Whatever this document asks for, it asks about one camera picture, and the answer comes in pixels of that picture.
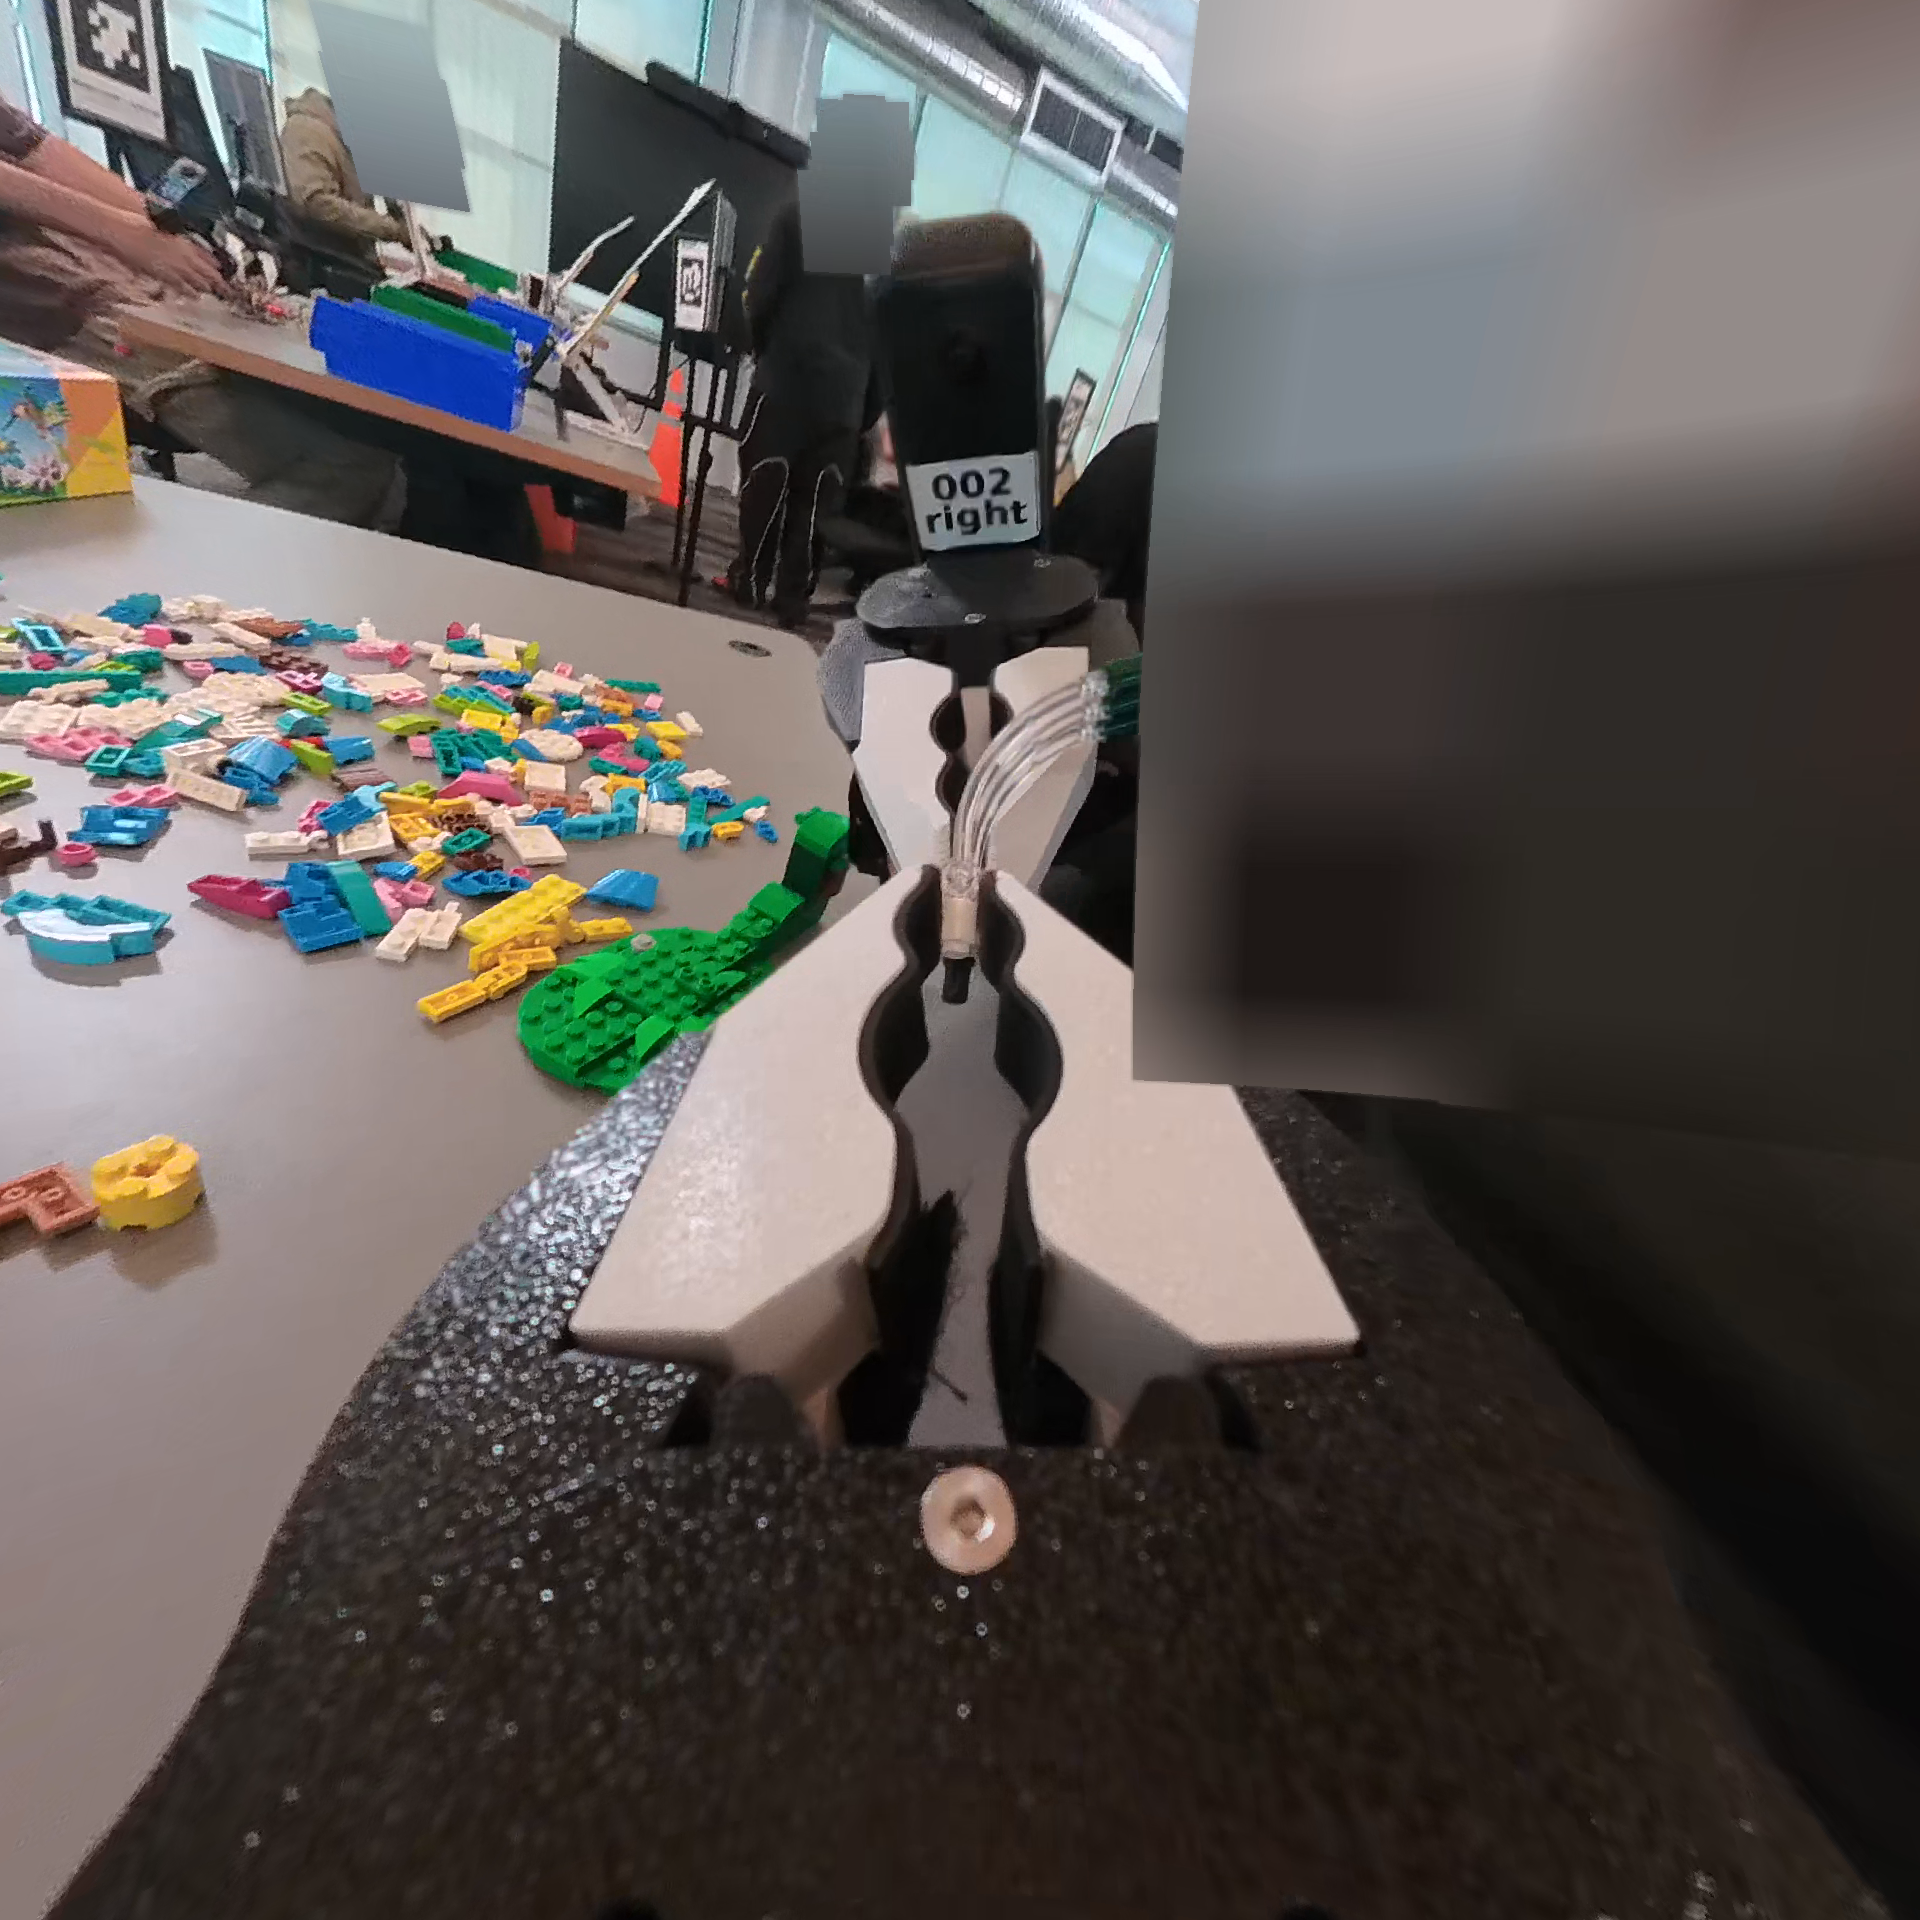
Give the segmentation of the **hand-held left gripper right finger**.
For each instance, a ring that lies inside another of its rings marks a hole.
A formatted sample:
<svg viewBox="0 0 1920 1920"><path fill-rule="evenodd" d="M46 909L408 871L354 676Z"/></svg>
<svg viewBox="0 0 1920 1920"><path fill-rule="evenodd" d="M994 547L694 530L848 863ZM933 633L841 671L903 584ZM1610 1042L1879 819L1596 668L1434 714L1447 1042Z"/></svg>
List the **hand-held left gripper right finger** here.
<svg viewBox="0 0 1920 1920"><path fill-rule="evenodd" d="M1016 878L979 896L995 1070L1021 1106L988 1274L1012 1447L1125 1427L1159 1383L1358 1352L1256 1127L1220 1083L1134 1065L1134 972Z"/></svg>

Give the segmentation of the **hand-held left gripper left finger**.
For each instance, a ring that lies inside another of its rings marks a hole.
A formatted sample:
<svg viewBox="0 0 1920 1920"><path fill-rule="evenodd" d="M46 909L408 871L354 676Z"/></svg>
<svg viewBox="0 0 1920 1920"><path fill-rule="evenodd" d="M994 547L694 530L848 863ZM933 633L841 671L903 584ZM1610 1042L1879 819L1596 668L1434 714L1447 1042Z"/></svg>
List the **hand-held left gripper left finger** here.
<svg viewBox="0 0 1920 1920"><path fill-rule="evenodd" d="M943 1315L943 1196L902 1090L932 1051L933 870L884 881L717 1017L577 1305L588 1354L770 1377L907 1439Z"/></svg>

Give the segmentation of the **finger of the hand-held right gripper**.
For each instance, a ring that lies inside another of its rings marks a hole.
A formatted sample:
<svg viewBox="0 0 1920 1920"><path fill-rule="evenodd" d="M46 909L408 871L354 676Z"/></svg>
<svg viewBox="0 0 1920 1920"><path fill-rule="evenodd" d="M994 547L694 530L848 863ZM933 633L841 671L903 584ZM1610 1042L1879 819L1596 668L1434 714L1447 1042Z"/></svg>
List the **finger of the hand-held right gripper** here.
<svg viewBox="0 0 1920 1920"><path fill-rule="evenodd" d="M1091 797L1102 676L1088 648L1039 648L995 671L1006 707L976 757L976 866L1035 885Z"/></svg>
<svg viewBox="0 0 1920 1920"><path fill-rule="evenodd" d="M875 660L863 676L852 787L860 797L857 866L894 878L942 866L952 841L943 797L948 761L936 719L958 695L958 676L932 660Z"/></svg>

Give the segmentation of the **clear tube with green end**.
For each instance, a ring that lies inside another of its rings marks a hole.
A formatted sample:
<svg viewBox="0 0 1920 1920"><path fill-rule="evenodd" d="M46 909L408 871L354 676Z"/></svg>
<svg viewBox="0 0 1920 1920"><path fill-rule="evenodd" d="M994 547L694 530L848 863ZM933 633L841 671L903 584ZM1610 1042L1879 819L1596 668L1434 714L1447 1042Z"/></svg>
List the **clear tube with green end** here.
<svg viewBox="0 0 1920 1920"><path fill-rule="evenodd" d="M965 1003L973 967L979 961L979 913L985 878L1009 871L1021 881L1042 876L1060 850L1079 810L1091 795L1103 749L1125 749L1141 735L1141 681L1144 656L1120 656L1091 668L1058 690L1042 693L1020 708L1004 733L988 737L948 834L942 860L942 998ZM1032 792L1046 787L1058 769L1073 776L1050 797L1042 854L1004 856L1004 826L1021 810Z"/></svg>

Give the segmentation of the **green brick plate assembly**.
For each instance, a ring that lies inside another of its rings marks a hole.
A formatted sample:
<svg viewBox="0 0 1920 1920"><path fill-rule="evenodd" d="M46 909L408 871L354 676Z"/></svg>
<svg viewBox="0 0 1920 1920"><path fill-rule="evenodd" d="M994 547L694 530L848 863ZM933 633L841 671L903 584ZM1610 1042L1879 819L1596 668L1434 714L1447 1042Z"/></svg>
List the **green brick plate assembly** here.
<svg viewBox="0 0 1920 1920"><path fill-rule="evenodd" d="M845 813L811 806L787 870L717 931L664 927L605 947L526 989L516 1039L533 1069L576 1090L625 1090L668 1042L702 1036L814 935L848 871Z"/></svg>

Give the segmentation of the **large black screen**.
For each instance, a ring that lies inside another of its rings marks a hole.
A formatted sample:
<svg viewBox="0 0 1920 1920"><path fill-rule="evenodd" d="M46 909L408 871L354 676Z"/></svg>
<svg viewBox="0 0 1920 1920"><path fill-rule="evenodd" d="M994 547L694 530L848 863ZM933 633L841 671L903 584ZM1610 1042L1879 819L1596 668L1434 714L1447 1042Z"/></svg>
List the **large black screen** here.
<svg viewBox="0 0 1920 1920"><path fill-rule="evenodd" d="M741 341L739 293L774 217L798 197L805 142L666 66L642 78L565 39L548 205L548 267L563 275L597 242L581 289L607 293L642 242L716 179L730 205L730 280L722 331Z"/></svg>

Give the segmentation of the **pile of colourful toy bricks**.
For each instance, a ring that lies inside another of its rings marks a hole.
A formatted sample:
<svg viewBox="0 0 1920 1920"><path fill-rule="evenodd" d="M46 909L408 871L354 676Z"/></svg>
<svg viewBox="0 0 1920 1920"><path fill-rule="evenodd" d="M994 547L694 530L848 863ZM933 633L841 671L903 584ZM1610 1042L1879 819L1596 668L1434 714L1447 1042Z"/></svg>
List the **pile of colourful toy bricks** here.
<svg viewBox="0 0 1920 1920"><path fill-rule="evenodd" d="M565 881L568 856L638 836L700 856L778 845L770 801L689 749L693 713L468 621L399 640L217 596L124 596L4 616L4 931L38 964L149 961L175 909L114 898L103 863L211 818L238 871L187 902L302 958L404 967L468 953L477 985L425 1022L513 996L591 947L647 947L660 878Z"/></svg>

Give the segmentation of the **long work table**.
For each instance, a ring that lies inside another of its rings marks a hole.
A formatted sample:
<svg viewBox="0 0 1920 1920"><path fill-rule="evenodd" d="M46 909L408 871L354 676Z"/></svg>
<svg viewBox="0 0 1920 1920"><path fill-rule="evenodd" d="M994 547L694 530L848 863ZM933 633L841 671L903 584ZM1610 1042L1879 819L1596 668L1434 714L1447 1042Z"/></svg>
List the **long work table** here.
<svg viewBox="0 0 1920 1920"><path fill-rule="evenodd" d="M420 428L442 441L460 441L543 475L612 486L634 501L660 501L660 475L642 445L591 431L588 417L554 410L545 393L522 405L513 428L468 422L447 410L332 376L307 342L305 322L251 320L204 299L124 307L119 331L134 345L238 371L286 394L324 398L357 415Z"/></svg>

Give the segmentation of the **blue plastic bin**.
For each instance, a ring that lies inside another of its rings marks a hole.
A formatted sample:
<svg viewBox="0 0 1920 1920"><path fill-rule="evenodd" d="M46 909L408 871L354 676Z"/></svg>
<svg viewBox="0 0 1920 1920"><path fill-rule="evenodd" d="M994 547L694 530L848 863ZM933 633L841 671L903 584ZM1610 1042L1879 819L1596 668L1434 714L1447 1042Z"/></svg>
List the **blue plastic bin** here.
<svg viewBox="0 0 1920 1920"><path fill-rule="evenodd" d="M311 301L307 341L332 378L494 431L522 422L526 370L511 332L380 301Z"/></svg>

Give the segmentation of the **yellow round brick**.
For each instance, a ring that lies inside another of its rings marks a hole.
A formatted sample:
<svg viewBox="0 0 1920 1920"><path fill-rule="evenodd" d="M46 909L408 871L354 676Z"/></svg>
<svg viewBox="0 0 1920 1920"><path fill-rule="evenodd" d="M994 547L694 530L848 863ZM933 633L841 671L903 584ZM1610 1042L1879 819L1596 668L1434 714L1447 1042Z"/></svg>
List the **yellow round brick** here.
<svg viewBox="0 0 1920 1920"><path fill-rule="evenodd" d="M204 1158L175 1136L149 1136L94 1158L89 1181L101 1227L149 1235L198 1208Z"/></svg>

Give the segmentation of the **brown angled brick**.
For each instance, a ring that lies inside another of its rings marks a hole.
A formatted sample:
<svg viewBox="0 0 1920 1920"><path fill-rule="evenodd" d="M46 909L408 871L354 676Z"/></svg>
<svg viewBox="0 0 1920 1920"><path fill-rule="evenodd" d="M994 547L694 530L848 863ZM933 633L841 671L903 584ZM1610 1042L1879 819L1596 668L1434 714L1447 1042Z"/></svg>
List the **brown angled brick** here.
<svg viewBox="0 0 1920 1920"><path fill-rule="evenodd" d="M4 1230L13 1227L38 1240L78 1235L101 1223L83 1177L62 1163L36 1166L4 1180Z"/></svg>

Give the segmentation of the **colourful toy box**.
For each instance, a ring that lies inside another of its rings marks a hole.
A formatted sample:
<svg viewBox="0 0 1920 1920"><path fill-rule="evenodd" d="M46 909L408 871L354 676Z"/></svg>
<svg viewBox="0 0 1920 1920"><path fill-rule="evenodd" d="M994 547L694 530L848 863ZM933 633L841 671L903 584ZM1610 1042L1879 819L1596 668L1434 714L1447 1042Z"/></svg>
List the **colourful toy box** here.
<svg viewBox="0 0 1920 1920"><path fill-rule="evenodd" d="M90 498L130 498L114 376L4 341L4 506Z"/></svg>

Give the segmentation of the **black and white marker poster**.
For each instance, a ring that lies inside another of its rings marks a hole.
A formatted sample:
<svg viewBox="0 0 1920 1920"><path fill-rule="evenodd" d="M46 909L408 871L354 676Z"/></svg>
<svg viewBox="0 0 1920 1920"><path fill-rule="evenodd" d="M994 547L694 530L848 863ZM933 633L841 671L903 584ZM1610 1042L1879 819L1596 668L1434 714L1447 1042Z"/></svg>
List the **black and white marker poster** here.
<svg viewBox="0 0 1920 1920"><path fill-rule="evenodd" d="M162 5L44 5L65 118L165 143Z"/></svg>

